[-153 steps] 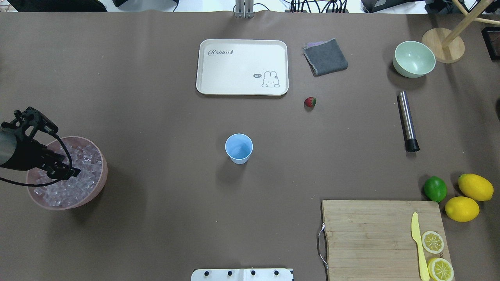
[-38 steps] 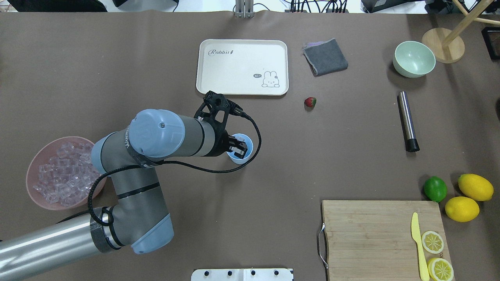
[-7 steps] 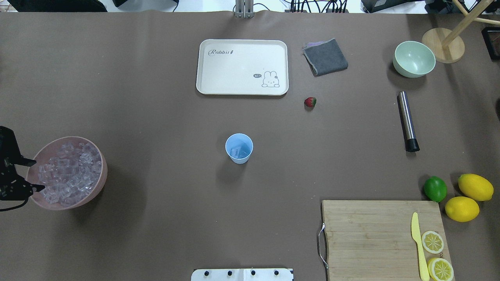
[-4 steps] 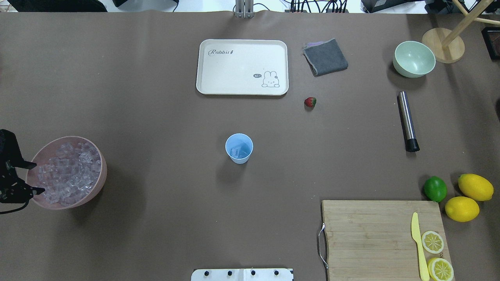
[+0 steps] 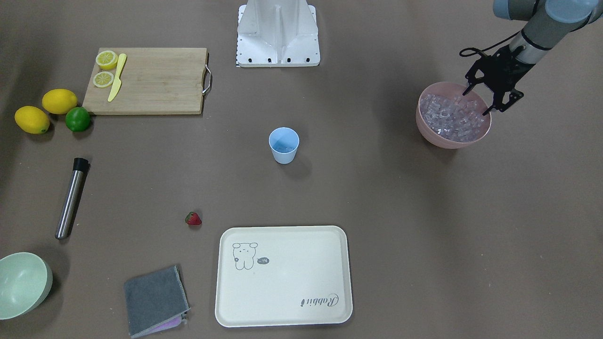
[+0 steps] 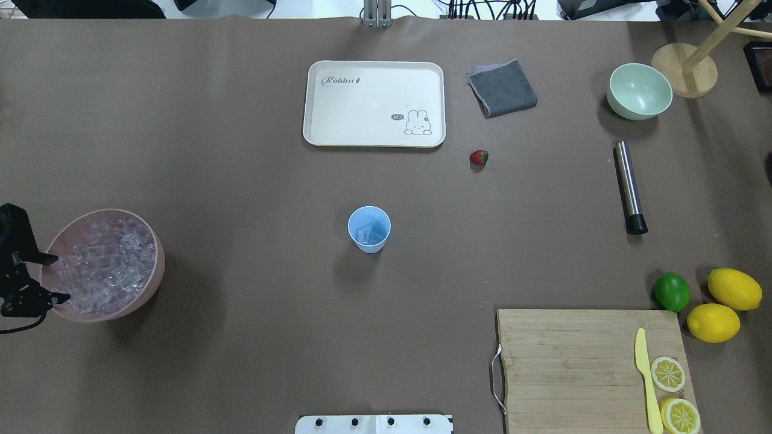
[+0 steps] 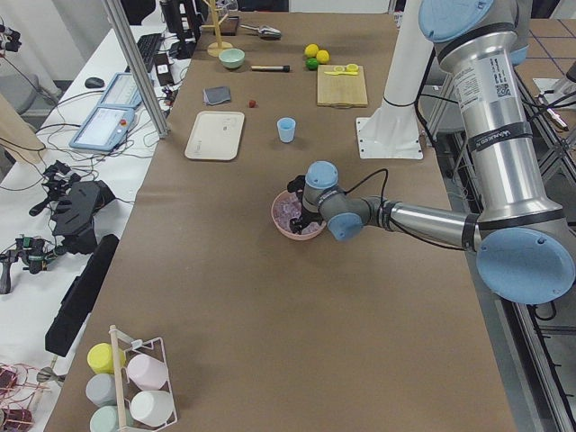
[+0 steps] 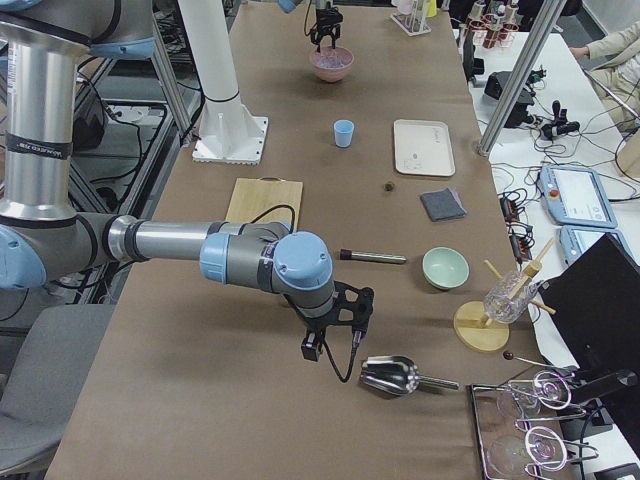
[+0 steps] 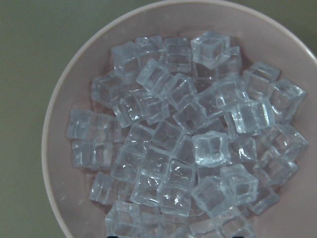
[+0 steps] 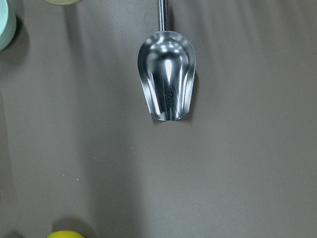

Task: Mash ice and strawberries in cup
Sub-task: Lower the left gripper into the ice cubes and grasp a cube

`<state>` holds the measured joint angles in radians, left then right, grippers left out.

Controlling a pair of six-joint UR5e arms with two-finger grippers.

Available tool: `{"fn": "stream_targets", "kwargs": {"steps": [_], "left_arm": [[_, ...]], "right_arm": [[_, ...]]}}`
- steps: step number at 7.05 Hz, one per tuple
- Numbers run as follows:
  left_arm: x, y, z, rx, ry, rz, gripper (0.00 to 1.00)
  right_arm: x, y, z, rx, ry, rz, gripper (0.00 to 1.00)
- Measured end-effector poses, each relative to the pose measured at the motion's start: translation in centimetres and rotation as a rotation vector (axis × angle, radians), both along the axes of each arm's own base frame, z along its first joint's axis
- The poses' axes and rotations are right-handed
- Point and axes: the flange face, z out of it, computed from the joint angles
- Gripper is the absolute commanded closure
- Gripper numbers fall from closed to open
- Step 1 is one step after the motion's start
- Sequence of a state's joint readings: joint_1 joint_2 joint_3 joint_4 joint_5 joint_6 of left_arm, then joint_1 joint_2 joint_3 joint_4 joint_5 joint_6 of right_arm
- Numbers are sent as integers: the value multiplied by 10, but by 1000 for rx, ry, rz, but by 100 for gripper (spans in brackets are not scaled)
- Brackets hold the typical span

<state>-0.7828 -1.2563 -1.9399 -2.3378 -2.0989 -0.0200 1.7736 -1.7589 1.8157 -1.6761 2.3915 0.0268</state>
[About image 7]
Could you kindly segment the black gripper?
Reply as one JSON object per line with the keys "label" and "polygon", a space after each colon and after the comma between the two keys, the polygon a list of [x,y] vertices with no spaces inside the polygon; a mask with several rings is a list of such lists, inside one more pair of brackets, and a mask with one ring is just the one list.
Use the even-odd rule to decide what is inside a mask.
{"label": "black gripper", "polygon": [[318,231],[318,225],[321,224],[321,214],[317,210],[309,210],[304,204],[302,204],[300,218],[291,218],[289,221],[289,228],[292,234],[312,234]]}

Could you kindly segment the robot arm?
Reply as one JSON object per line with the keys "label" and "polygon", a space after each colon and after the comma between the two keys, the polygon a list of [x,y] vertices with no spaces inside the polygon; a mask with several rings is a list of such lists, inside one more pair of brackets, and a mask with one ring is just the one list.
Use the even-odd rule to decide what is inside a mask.
{"label": "robot arm", "polygon": [[575,284],[575,235],[546,194],[515,75],[527,55],[531,9],[528,1],[407,2],[388,82],[398,84],[402,70],[408,82],[400,94],[387,89],[357,129],[374,157],[405,158],[401,127],[414,119],[428,68],[438,64],[462,115],[479,213],[355,198],[339,186],[332,163],[317,161],[287,186],[301,205],[290,230],[322,223],[337,240],[366,226],[399,231],[473,253],[484,284],[508,301],[536,305],[566,294]]}

